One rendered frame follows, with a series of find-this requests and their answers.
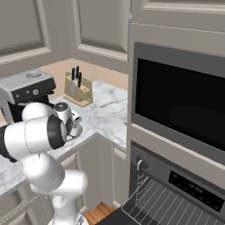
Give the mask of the black and silver coffee machine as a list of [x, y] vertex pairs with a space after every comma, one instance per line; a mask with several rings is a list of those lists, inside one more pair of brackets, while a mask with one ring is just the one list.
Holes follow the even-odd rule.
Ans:
[[22, 111], [31, 102], [53, 107], [48, 96], [54, 93], [54, 78], [38, 69], [0, 79], [0, 106], [8, 124], [22, 120]]

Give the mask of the beige drawer front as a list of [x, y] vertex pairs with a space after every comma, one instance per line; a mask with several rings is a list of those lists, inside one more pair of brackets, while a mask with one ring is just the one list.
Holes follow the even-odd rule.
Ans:
[[115, 148], [114, 149], [114, 155], [118, 156], [119, 158], [121, 158], [122, 160], [126, 160], [126, 153], [123, 152], [120, 149]]
[[64, 169], [76, 170], [76, 154], [72, 154], [71, 156], [65, 158], [63, 161], [61, 161], [61, 165]]

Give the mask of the black oven door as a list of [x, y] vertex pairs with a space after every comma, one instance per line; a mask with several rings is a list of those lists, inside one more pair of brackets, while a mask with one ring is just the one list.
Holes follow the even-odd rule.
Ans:
[[96, 225], [141, 225], [139, 222], [133, 220], [125, 214], [121, 208], [117, 208], [106, 218], [99, 221]]

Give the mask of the beige wall cupboard door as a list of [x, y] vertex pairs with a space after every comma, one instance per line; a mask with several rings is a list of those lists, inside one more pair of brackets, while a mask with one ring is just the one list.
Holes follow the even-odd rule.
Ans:
[[127, 73], [131, 0], [72, 0], [75, 57]]
[[0, 78], [70, 58], [67, 0], [0, 0]]
[[225, 56], [225, 0], [132, 0], [132, 39]]

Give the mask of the steel oven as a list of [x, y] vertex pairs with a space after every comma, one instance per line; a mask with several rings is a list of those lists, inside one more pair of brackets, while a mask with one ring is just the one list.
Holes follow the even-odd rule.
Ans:
[[[144, 159], [149, 167], [138, 171], [136, 159]], [[137, 176], [145, 174], [171, 188], [184, 199], [225, 223], [225, 191], [182, 169], [169, 160], [132, 142], [130, 152], [129, 197], [135, 190]]]

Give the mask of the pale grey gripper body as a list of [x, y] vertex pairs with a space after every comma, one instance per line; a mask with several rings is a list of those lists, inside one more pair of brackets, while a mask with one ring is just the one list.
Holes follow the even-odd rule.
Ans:
[[77, 138], [83, 132], [83, 127], [80, 123], [74, 124], [69, 133], [69, 137]]

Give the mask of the beige base cupboard door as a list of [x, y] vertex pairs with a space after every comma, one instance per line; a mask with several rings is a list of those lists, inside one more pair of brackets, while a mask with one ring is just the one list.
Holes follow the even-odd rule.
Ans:
[[129, 193], [129, 166], [120, 157], [114, 158], [114, 197], [113, 204], [116, 207], [123, 205], [128, 199]]
[[99, 134], [85, 141], [76, 153], [78, 169], [88, 178], [83, 203], [89, 210], [100, 202], [113, 205], [112, 156], [112, 144]]
[[33, 193], [28, 186], [0, 200], [0, 225], [48, 225], [53, 214], [49, 198]]

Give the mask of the black oven knob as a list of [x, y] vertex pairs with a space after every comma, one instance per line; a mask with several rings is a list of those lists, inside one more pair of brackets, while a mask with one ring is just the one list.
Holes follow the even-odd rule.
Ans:
[[149, 165], [147, 164], [147, 162], [144, 159], [140, 158], [140, 157], [138, 157], [136, 159], [136, 162], [137, 162], [136, 169], [138, 171], [140, 171], [142, 169], [147, 169], [149, 167]]

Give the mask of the wooden knife block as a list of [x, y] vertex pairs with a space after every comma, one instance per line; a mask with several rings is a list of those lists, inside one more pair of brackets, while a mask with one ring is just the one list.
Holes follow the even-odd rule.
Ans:
[[66, 73], [65, 76], [65, 88], [64, 88], [64, 98], [67, 100], [80, 105], [81, 107], [86, 107], [93, 102], [92, 96], [92, 82], [86, 78], [81, 80], [81, 86], [77, 87], [77, 80], [74, 80], [74, 94], [70, 95], [70, 85], [71, 85], [71, 74]]

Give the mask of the built-in microwave oven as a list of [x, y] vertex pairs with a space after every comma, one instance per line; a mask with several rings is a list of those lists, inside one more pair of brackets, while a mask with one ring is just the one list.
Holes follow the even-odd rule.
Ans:
[[136, 42], [131, 121], [225, 165], [225, 56]]

